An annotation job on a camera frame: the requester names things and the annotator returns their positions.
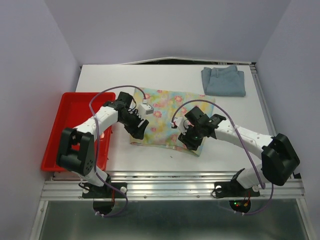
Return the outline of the floral pastel skirt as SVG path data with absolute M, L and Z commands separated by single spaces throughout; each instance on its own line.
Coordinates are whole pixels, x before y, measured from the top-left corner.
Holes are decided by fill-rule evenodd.
M 187 147 L 178 140 L 179 130 L 171 128 L 171 120 L 174 112 L 185 102 L 190 100 L 207 100 L 215 102 L 213 96 L 195 94 L 192 92 L 168 91 L 143 87 L 147 103 L 154 108 L 152 114 L 146 116 L 149 121 L 144 131 L 142 140 L 130 138 L 132 145 L 144 147 L 159 147 L 200 156 L 203 143 L 197 150 L 188 150 Z

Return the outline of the blue denim skirt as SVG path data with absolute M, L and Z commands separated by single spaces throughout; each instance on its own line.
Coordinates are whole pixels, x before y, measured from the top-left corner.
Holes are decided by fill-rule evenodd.
M 205 95 L 220 97 L 245 97 L 245 73 L 236 65 L 225 68 L 204 67 L 201 71 Z

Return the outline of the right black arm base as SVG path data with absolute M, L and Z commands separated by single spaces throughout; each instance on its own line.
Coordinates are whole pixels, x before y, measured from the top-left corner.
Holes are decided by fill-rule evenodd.
M 214 189 L 211 191 L 211 196 L 215 199 L 232 198 L 229 201 L 231 209 L 242 215 L 248 214 L 251 209 L 251 198 L 259 197 L 259 188 L 254 190 L 244 188 L 237 181 L 237 176 L 234 175 L 230 181 L 217 181 L 214 183 Z

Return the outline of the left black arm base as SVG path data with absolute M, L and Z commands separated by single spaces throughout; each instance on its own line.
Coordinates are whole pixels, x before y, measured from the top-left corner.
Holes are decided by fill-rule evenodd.
M 82 198 L 93 200 L 92 208 L 96 216 L 111 218 L 119 216 L 128 206 L 126 182 L 111 182 L 110 188 L 106 185 L 95 186 L 88 182 L 81 182 Z

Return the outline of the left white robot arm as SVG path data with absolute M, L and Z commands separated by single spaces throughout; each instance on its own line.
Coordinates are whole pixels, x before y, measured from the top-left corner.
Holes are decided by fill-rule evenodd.
M 114 101 L 107 101 L 85 122 L 74 128 L 65 128 L 60 136 L 56 163 L 69 172 L 76 173 L 89 184 L 100 197 L 111 193 L 108 174 L 97 167 L 95 143 L 101 134 L 115 123 L 121 123 L 134 138 L 142 140 L 149 121 L 144 117 L 154 112 L 154 108 L 142 100 L 136 108 L 131 108 L 133 96 L 121 91 Z

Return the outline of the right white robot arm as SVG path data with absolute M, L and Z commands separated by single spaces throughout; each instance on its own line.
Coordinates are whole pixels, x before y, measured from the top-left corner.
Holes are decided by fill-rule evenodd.
M 283 186 L 300 164 L 289 138 L 284 134 L 265 135 L 235 125 L 225 116 L 208 116 L 199 107 L 183 117 L 174 117 L 172 128 L 178 129 L 178 140 L 190 151 L 196 151 L 204 138 L 228 142 L 255 155 L 261 164 L 239 170 L 230 182 L 231 192 L 242 195 L 249 188 L 265 183 Z

